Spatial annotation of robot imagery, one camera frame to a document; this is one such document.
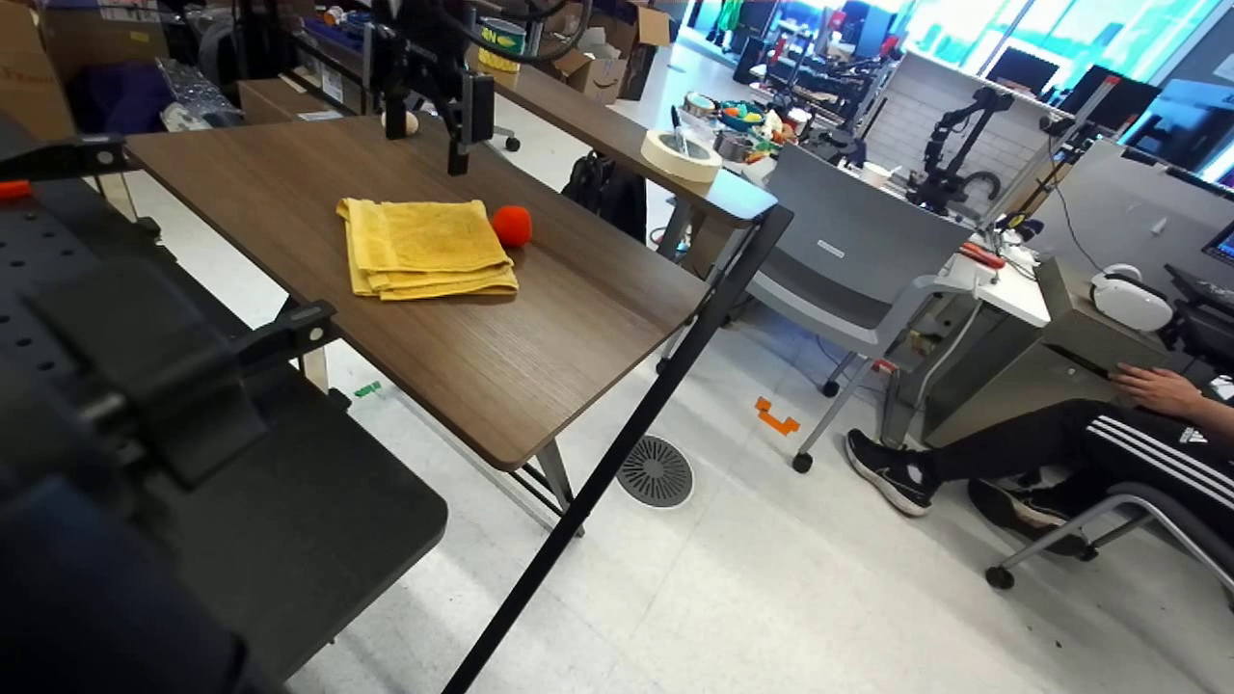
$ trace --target chair wheel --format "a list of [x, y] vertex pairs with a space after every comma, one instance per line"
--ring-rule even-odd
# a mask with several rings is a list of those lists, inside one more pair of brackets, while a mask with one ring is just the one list
[[1009, 574], [1007, 568], [986, 568], [986, 583], [993, 583], [994, 591], [1014, 591], [1014, 574]]
[[815, 467], [815, 456], [793, 456], [793, 469], [806, 473]]

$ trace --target white floor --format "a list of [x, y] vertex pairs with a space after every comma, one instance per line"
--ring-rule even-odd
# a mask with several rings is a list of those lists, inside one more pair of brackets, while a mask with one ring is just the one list
[[[661, 101], [621, 106], [667, 123], [667, 101], [707, 84], [721, 88], [724, 66], [667, 48], [649, 84]], [[586, 149], [509, 104], [503, 123], [525, 138], [514, 162], [556, 190]], [[275, 317], [282, 291], [269, 277], [149, 176], [133, 176], [133, 190], [183, 261], [239, 317]], [[346, 348], [332, 348], [332, 367], [343, 392], [374, 380]], [[858, 482], [834, 437], [816, 444], [815, 473], [793, 473], [792, 440], [757, 425], [751, 402], [772, 397], [810, 425], [822, 397], [804, 370], [822, 372], [825, 358], [774, 317], [751, 312], [721, 331], [655, 425], [691, 456], [693, 497], [649, 510], [612, 484], [478, 688], [1234, 688], [1234, 613], [1215, 579], [1152, 536], [1092, 568], [1041, 560], [1014, 595], [994, 595], [978, 572], [1014, 541], [993, 533], [957, 491], [931, 519], [904, 519]], [[649, 380], [651, 367], [640, 367], [565, 431], [576, 482]], [[836, 431], [874, 425], [872, 402], [860, 392]], [[359, 402], [355, 421], [449, 497], [451, 525], [295, 688], [440, 688], [548, 529], [396, 390]]]

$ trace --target black pole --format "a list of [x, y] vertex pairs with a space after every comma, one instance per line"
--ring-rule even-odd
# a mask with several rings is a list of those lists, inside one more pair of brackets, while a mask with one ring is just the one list
[[667, 404], [667, 397], [684, 386], [684, 376], [691, 372], [691, 367], [697, 362], [701, 348], [715, 339], [715, 331], [724, 322], [724, 317], [737, 308], [737, 300], [745, 295], [745, 285], [757, 277], [757, 268], [765, 266], [765, 258], [774, 249], [778, 234], [787, 230], [787, 225], [793, 221], [793, 212], [787, 208], [772, 208], [751, 230], [748, 240], [737, 245], [737, 254], [728, 258], [728, 266], [721, 268], [721, 277], [709, 285], [709, 291], [697, 306], [697, 321], [685, 331], [685, 339], [661, 362], [661, 376], [651, 380], [651, 390], [646, 392], [646, 402], [638, 404], [638, 411], [626, 421], [626, 426], [617, 431], [617, 440], [608, 444], [606, 457], [593, 467], [593, 473], [586, 479], [586, 484], [580, 491], [576, 506], [565, 514], [565, 519], [548, 533], [548, 541], [541, 542], [536, 560], [529, 561], [529, 572], [514, 583], [509, 596], [503, 600], [503, 609], [493, 613], [493, 619], [486, 623], [486, 631], [476, 641], [476, 647], [467, 651], [467, 658], [460, 662], [455, 678], [449, 681], [449, 694], [463, 694], [478, 672], [490, 662], [490, 655], [499, 651], [499, 645], [505, 641], [505, 631], [514, 627], [514, 619], [525, 613], [525, 604], [536, 596], [536, 591], [545, 584], [548, 572], [565, 560], [565, 550], [570, 546], [576, 533], [586, 525], [586, 515], [593, 514], [593, 506], [606, 497], [606, 491], [612, 484], [621, 461], [630, 457], [630, 451], [640, 444], [640, 437], [651, 426], [651, 421], [661, 416], [661, 410]]

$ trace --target yellow cloth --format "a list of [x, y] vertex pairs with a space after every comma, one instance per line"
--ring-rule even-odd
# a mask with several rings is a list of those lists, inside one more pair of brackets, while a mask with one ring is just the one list
[[481, 201], [343, 196], [352, 291], [377, 300], [514, 295], [514, 261]]

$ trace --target person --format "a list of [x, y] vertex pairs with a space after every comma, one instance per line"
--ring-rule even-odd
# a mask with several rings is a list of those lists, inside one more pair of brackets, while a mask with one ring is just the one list
[[[1113, 367], [1111, 386], [1117, 402], [1133, 410], [1108, 402], [1061, 402], [932, 451], [879, 448], [851, 426], [845, 437], [845, 451], [851, 469], [904, 515], [926, 515], [931, 497], [946, 482], [1018, 479], [1061, 461], [1068, 467], [1061, 484], [1014, 506], [1018, 519], [1036, 533], [1097, 506], [1113, 482], [1146, 482], [1184, 501], [1215, 533], [1234, 536], [1234, 514], [1176, 479], [1202, 469], [1234, 479], [1234, 410], [1202, 397], [1184, 372], [1156, 367]], [[1176, 461], [1151, 461], [1133, 456], [1146, 448], [1161, 451], [1161, 444], [1187, 457], [1174, 456]]]

